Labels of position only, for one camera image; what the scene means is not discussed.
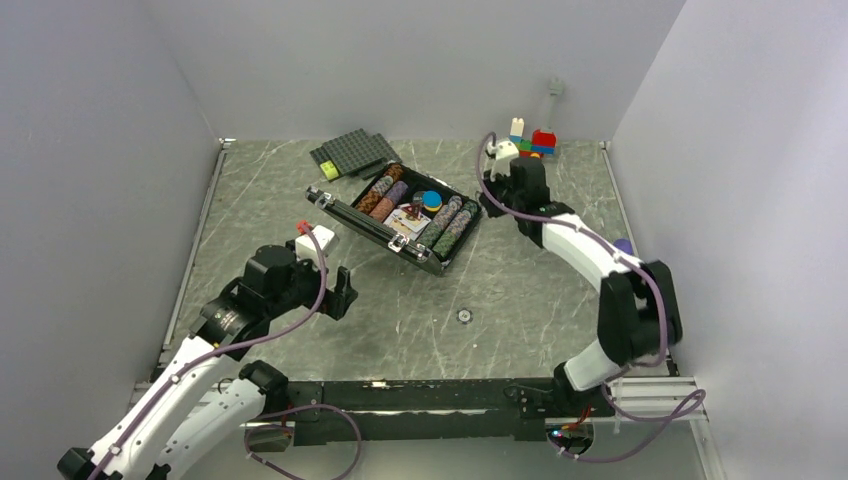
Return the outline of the blue round plastic disc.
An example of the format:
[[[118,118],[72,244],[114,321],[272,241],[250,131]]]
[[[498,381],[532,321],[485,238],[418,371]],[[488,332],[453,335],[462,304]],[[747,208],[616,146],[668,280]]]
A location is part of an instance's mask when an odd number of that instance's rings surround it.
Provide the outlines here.
[[[422,206],[442,205],[442,198],[436,191],[425,191],[423,196]]]

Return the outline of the aluminium poker case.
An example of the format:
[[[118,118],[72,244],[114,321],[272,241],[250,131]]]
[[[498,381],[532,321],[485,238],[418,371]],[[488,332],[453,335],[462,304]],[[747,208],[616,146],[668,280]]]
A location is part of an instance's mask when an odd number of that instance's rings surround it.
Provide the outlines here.
[[[385,166],[351,201],[316,187],[308,201],[366,239],[441,275],[470,237],[481,205],[439,179],[400,163]]]

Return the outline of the triangular all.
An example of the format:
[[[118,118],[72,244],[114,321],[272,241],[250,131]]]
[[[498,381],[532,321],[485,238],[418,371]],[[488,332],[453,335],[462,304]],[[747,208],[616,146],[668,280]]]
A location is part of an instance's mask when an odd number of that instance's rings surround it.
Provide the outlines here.
[[[419,221],[423,217],[423,206],[420,203],[408,203],[400,207],[405,218],[411,221]]]

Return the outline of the short chip stack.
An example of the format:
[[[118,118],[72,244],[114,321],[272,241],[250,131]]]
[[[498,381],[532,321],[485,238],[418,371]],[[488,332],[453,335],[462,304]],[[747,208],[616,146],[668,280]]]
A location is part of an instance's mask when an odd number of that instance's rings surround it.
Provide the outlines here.
[[[471,310],[463,308],[457,311],[456,318],[458,322],[467,325],[473,321],[474,316]]]

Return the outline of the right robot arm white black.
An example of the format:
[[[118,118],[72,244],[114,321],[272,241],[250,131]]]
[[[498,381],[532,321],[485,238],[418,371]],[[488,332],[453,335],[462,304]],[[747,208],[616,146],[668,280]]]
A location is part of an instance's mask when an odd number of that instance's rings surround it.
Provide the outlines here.
[[[506,174],[482,168],[476,174],[489,215],[512,216],[524,236],[574,268],[599,295],[594,340],[554,369],[554,408],[572,416],[598,407],[607,381],[633,366],[662,364],[682,338],[669,267],[617,248],[571,207],[552,200],[544,166],[534,159],[512,161]]]

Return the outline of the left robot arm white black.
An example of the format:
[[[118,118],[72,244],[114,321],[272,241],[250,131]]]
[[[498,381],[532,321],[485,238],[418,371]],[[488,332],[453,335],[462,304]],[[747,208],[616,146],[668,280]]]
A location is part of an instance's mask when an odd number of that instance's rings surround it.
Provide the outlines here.
[[[357,292],[349,271],[327,287],[326,258],[337,243],[317,226],[283,245],[260,247],[244,273],[203,306],[164,372],[106,435],[71,448],[57,469],[65,479],[181,479],[242,423],[284,418],[301,399],[264,361],[241,365],[270,324],[305,307],[342,318]]]

